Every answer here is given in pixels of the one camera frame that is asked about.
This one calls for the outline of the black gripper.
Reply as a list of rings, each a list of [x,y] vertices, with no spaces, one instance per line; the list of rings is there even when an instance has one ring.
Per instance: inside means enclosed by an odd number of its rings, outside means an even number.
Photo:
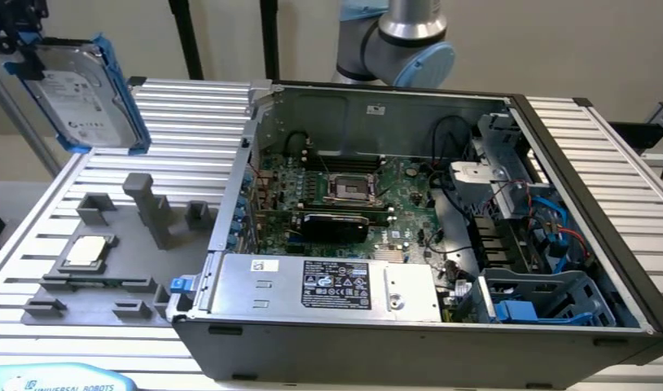
[[[0,55],[22,55],[22,61],[7,65],[22,80],[43,80],[44,65],[36,52],[42,42],[44,1],[0,0]]]

